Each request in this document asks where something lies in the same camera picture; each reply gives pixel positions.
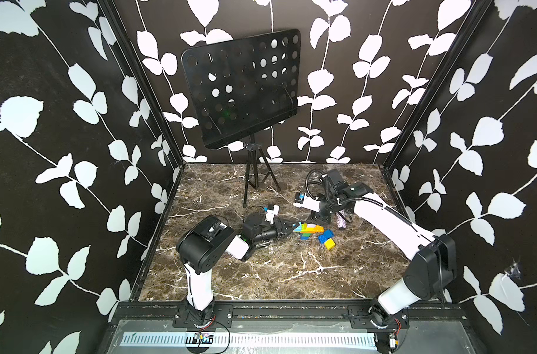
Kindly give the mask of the yellow square lego brick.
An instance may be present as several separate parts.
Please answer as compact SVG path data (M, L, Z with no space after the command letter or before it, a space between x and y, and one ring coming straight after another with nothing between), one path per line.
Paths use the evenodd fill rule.
M333 248L336 247L336 243L333 239L327 239L325 242L324 242L324 247L327 249L327 250L331 250Z

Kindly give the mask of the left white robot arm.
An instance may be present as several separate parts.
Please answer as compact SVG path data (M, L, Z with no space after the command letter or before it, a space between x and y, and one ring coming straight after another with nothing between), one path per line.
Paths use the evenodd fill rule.
M176 247L187 275L186 301L191 310L203 315L212 307L212 269L223 255L245 262L257 249L285 239L299 226L278 215L268 220L258 212L248 215L240 230L215 215L197 223Z

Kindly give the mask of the cyan square lego brick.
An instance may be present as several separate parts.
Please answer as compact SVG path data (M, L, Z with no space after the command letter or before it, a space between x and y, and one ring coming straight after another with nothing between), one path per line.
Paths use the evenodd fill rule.
M299 224L299 226L297 226L293 231L294 232L298 232L298 233L301 233L302 232L302 228L303 228L304 224Z

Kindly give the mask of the blue lego brick pair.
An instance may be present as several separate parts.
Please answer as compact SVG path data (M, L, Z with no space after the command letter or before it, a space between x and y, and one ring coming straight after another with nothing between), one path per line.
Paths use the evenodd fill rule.
M331 230L326 230L321 235L318 236L318 241L319 243L324 244L325 242L327 242L329 239L333 237L334 237L333 232Z

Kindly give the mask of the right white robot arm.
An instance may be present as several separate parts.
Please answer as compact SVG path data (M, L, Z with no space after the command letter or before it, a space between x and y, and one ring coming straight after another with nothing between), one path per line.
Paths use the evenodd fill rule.
M456 243L437 236L389 206L363 182L348 184L338 170L314 169L305 178L301 206L311 219L329 223L332 215L351 212L383 233L410 260L403 276L371 302L367 316L384 327L403 309L441 295L457 276Z

